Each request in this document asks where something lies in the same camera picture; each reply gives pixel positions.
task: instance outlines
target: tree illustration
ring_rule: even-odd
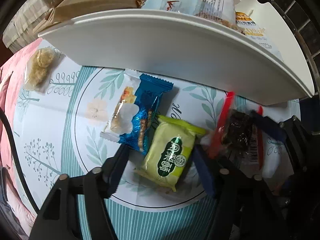
[[[17,105],[20,109],[20,111],[19,111],[19,121],[20,122],[22,122],[23,116],[27,111],[27,108],[29,106],[30,101],[38,102],[39,100],[40,100],[39,98],[31,98],[30,91],[21,87],[21,89],[19,91],[18,101],[17,101]]]
[[[64,72],[57,73],[55,80],[50,79],[49,88],[47,94],[58,93],[59,95],[64,95],[71,97],[73,88],[76,85],[76,80],[78,78],[80,71],[72,72],[70,75],[66,75]]]
[[[46,142],[45,145],[41,145],[41,139],[31,141],[24,146],[25,159],[28,162],[29,167],[38,173],[38,181],[43,181],[46,186],[50,185],[52,188],[57,176],[61,174],[56,163],[54,156],[54,146],[52,143]]]

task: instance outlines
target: flower illustration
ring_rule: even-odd
[[[93,99],[92,102],[87,104],[85,117],[97,122],[106,122],[108,114],[106,111],[107,102],[98,98]]]

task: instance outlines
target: barcode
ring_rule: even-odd
[[[255,25],[256,26],[254,21],[248,21],[247,22],[247,21],[239,21],[239,20],[237,20],[236,24],[239,24],[239,25],[251,25],[251,26]]]
[[[255,136],[252,136],[250,140],[249,161],[250,163],[258,162],[258,143],[257,138]]]

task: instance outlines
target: printed label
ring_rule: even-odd
[[[181,137],[172,138],[167,143],[161,158],[158,162],[158,174],[161,177],[166,177],[173,172],[175,166],[183,167],[186,164],[186,157],[181,155],[182,140]]]
[[[255,125],[252,126],[252,135],[249,148],[249,164],[258,164],[258,132]]]

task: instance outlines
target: screw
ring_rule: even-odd
[[[261,177],[259,174],[254,175],[253,178],[254,178],[256,181],[261,181],[261,180],[262,180],[262,177]]]
[[[64,180],[64,179],[66,179],[68,177],[68,174],[61,174],[60,176],[59,176],[59,179],[60,180]]]
[[[100,173],[101,172],[101,168],[100,167],[95,167],[92,169],[92,173],[93,174],[97,174],[97,173]]]
[[[228,170],[228,169],[225,169],[225,168],[220,169],[219,172],[220,172],[222,175],[228,175],[228,174],[229,174],[229,170]]]

